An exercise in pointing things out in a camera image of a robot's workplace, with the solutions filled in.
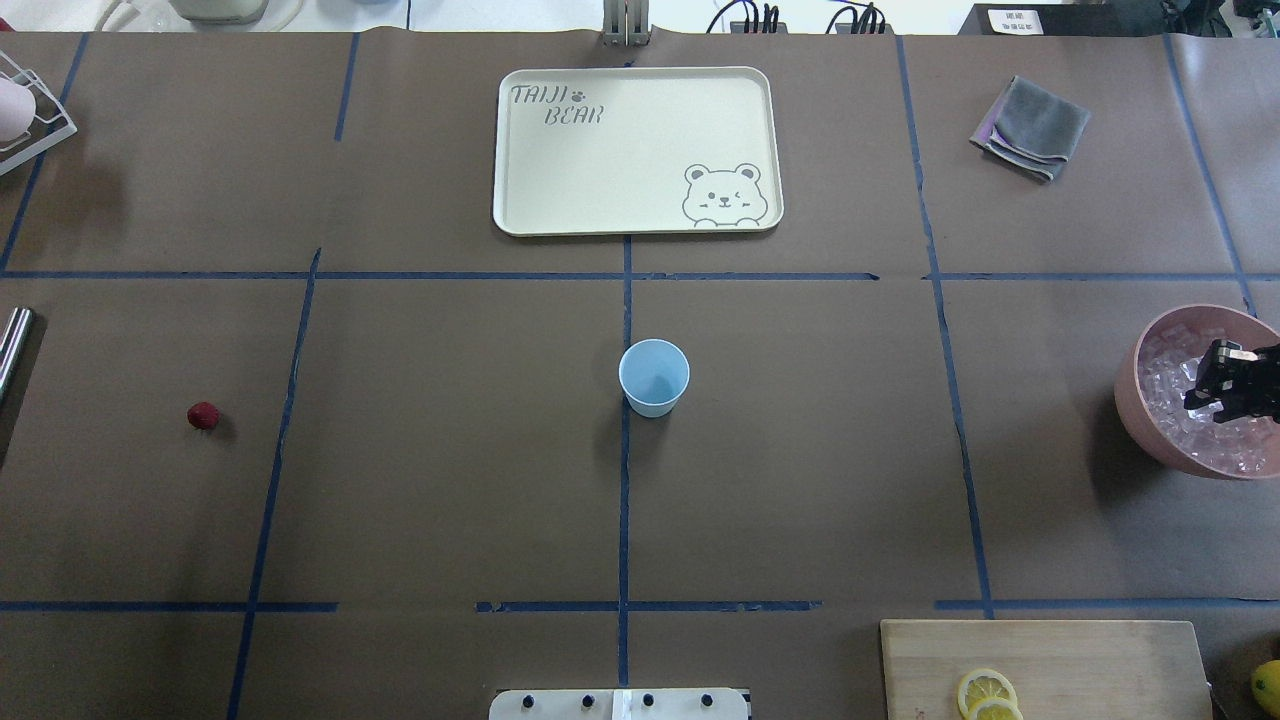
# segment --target wooden cutting board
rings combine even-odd
[[[1210,720],[1196,629],[1146,620],[882,620],[888,720],[960,720],[956,685],[1002,673],[1025,720]]]

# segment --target dish rack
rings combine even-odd
[[[76,123],[45,81],[35,70],[23,69],[13,58],[0,51],[0,74],[27,87],[36,96],[36,119],[31,127],[0,147],[0,176],[76,135]]]

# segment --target lemon slice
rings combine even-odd
[[[1023,720],[1023,714],[1016,705],[1002,697],[988,697],[978,701],[969,715],[965,715],[965,720]]]
[[[968,719],[973,708],[988,698],[1009,701],[1009,705],[1018,710],[1018,693],[1014,692],[1014,684],[1009,682],[1009,678],[991,667],[978,667],[960,679],[960,685],[956,687],[956,705],[960,706],[961,717]]]

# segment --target red berry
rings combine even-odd
[[[191,410],[187,410],[187,421],[193,428],[211,430],[218,427],[219,415],[220,413],[211,402],[197,402],[191,406]]]

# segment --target pink bowl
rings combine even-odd
[[[1156,425],[1156,419],[1147,410],[1146,397],[1142,386],[1138,383],[1138,351],[1151,337],[1160,337],[1164,331],[1178,325],[1187,325],[1188,329],[1198,332],[1203,328],[1222,328],[1226,331],[1226,340],[1244,346],[1245,350],[1266,347],[1280,343],[1280,334],[1267,324],[1230,307],[1221,305],[1185,305],[1175,307],[1156,318],[1142,334],[1138,342],[1129,348],[1120,372],[1116,373],[1115,396],[1116,410],[1120,411],[1120,420],[1124,423],[1134,442],[1142,446],[1148,455],[1162,464],[1183,473],[1199,475],[1202,478],[1261,480],[1280,478],[1280,434],[1267,438],[1265,448],[1267,464],[1266,469],[1257,474],[1222,473],[1210,468],[1199,460],[1180,450]]]

